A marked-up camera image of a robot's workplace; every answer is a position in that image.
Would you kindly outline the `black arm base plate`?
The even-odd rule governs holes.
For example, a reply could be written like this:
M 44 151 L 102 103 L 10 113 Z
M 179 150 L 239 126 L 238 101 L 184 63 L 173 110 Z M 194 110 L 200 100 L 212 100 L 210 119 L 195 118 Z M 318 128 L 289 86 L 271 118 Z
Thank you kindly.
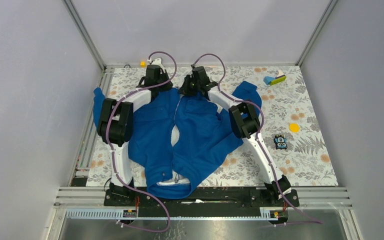
M 190 196 L 183 199 L 164 199 L 156 201 L 152 197 L 133 191 L 133 198 L 118 195 L 107 195 L 104 206 L 125 209 L 145 210 L 148 213 L 167 215 L 215 215 L 225 216 L 228 213 L 244 213 L 248 209 L 263 208 L 275 212 L 285 212 L 288 208 L 300 205 L 298 193 L 292 190 L 286 198 L 274 201 L 265 187 L 199 187 Z

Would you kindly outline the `blue zip jacket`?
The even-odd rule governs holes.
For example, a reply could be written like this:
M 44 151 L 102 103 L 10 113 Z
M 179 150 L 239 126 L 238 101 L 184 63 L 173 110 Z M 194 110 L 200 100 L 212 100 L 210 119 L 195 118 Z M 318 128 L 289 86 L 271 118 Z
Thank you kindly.
M 244 143 L 227 110 L 176 88 L 140 107 L 133 121 L 128 158 L 144 168 L 147 192 L 158 198 L 187 198 Z

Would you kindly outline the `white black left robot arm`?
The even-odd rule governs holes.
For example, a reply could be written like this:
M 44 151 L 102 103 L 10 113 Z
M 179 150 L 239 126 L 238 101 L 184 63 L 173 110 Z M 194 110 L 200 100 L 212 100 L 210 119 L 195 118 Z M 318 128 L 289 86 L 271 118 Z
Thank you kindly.
M 107 195 L 115 195 L 124 206 L 135 200 L 128 155 L 128 143 L 134 131 L 134 112 L 151 103 L 160 92 L 168 91 L 172 86 L 171 77 L 157 58 L 146 67 L 145 75 L 139 80 L 135 90 L 120 100 L 105 97 L 99 87 L 93 91 L 93 122 L 111 157 L 112 175 Z

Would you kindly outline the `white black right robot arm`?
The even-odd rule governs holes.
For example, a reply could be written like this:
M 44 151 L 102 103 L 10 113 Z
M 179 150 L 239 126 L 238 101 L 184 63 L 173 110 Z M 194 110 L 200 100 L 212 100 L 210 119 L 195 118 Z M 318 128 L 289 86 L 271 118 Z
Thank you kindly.
M 263 170 L 267 201 L 273 206 L 281 205 L 292 192 L 292 186 L 275 164 L 263 141 L 262 124 L 257 116 L 257 111 L 263 114 L 261 108 L 250 100 L 243 100 L 223 91 L 218 83 L 210 79 L 203 66 L 191 65 L 191 74 L 184 78 L 180 93 L 189 96 L 200 93 L 228 111 L 232 132 L 250 147 L 253 156 L 257 158 L 258 166 Z

